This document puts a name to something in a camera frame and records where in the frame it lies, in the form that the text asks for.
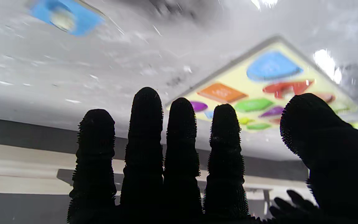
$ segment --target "dark wall stripe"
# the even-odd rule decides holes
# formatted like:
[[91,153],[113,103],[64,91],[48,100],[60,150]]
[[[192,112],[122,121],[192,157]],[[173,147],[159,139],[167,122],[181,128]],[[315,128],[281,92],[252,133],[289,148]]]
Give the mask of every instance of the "dark wall stripe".
[[[124,160],[128,139],[117,138],[115,159]],[[75,153],[77,132],[19,122],[0,120],[0,144],[54,152]],[[206,170],[209,151],[198,149],[200,168]],[[306,180],[307,168],[301,161],[273,161],[244,157],[246,175],[283,180]]]

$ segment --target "purple shape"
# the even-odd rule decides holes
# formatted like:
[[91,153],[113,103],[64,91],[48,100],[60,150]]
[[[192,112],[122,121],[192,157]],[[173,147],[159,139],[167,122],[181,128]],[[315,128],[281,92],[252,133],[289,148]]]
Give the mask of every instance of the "purple shape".
[[190,103],[193,106],[194,112],[200,112],[208,108],[208,106],[203,102],[190,101]]
[[262,118],[262,117],[281,115],[283,110],[284,110],[283,107],[275,106],[272,109],[266,111],[263,115],[260,115],[259,117]]

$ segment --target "gloved hand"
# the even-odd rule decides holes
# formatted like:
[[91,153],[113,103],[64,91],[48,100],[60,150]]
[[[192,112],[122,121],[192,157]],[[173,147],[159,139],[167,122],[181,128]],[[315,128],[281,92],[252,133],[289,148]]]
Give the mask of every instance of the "gloved hand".
[[234,109],[220,105],[214,111],[205,214],[195,178],[200,170],[191,103],[185,98],[172,103],[165,170],[160,144],[162,124],[158,94],[148,87],[141,89],[133,100],[121,201],[115,206],[117,190],[111,168],[114,121],[105,110],[88,111],[80,123],[74,189],[68,210],[70,223],[254,220],[248,214],[243,188],[240,126]]
[[287,104],[280,132],[309,168],[307,184],[319,208],[288,191],[295,206],[276,198],[279,208],[271,207],[272,215],[287,223],[358,223],[358,130],[322,99],[306,93]]

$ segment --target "finger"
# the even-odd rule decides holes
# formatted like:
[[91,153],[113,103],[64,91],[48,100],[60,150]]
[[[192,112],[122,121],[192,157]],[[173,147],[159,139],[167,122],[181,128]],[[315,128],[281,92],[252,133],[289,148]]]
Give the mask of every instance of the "finger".
[[114,123],[107,111],[96,109],[88,111],[79,125],[74,188],[69,195],[72,198],[67,218],[70,223],[86,223],[87,218],[95,216],[104,219],[115,208],[117,190],[111,167]]
[[169,111],[164,190],[169,217],[195,218],[202,212],[200,189],[195,177],[200,175],[199,156],[195,149],[196,120],[191,103],[185,98],[173,101]]
[[121,207],[125,211],[143,212],[161,206],[162,131],[161,100],[155,90],[142,88],[135,95],[125,151]]
[[210,145],[205,213],[224,218],[247,217],[240,126],[236,111],[229,104],[217,106],[213,112]]
[[290,203],[282,200],[281,198],[275,198],[274,202],[277,204],[277,206],[283,213],[290,214],[296,211],[296,208],[294,208]]
[[354,218],[358,196],[344,197],[349,192],[344,186],[351,184],[358,192],[358,130],[308,93],[287,104],[280,131],[284,143],[310,169],[307,183],[324,213]]
[[303,197],[293,190],[287,190],[287,194],[290,196],[292,202],[299,206],[304,211],[314,211],[317,209],[309,200],[304,200]]
[[270,213],[272,214],[273,217],[275,218],[280,218],[280,217],[284,217],[285,214],[278,208],[271,206],[269,208]]

